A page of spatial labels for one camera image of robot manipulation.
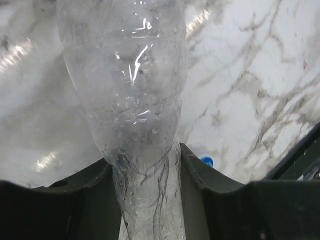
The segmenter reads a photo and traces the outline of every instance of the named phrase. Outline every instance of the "transparent bottle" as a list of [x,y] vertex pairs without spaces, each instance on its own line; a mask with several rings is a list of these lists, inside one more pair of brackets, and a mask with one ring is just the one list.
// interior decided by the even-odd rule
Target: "transparent bottle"
[[184,239],[175,142],[187,78],[182,3],[58,0],[57,17],[94,142],[113,165],[129,239]]

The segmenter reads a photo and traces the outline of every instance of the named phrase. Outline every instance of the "blue cap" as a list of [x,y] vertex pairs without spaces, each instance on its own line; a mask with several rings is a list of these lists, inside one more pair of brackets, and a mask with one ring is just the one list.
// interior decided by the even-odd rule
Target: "blue cap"
[[201,160],[202,160],[202,162],[208,164],[210,167],[214,166],[214,161],[209,156],[204,156],[204,157],[201,158]]

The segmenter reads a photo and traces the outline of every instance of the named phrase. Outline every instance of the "white marble countertop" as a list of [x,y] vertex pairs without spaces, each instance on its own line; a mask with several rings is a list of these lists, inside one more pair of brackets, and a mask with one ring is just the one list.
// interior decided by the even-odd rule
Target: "white marble countertop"
[[[179,139],[229,177],[261,179],[320,120],[320,1],[185,2]],[[64,65],[55,4],[0,0],[0,179],[29,187],[101,158]]]

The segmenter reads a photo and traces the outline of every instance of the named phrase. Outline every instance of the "marble tabletop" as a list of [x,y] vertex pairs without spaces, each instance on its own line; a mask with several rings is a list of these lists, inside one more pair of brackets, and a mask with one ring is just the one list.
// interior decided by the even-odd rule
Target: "marble tabletop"
[[[185,0],[179,140],[247,183],[320,120],[319,0]],[[54,0],[0,0],[0,179],[49,186],[101,158]]]

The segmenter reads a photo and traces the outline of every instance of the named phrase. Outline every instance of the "clear plastic bottle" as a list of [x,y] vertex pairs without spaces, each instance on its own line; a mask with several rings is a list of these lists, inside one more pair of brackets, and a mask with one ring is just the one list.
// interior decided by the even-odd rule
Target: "clear plastic bottle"
[[57,17],[91,134],[113,165],[129,239],[184,239],[175,144],[187,78],[182,3],[58,0]]

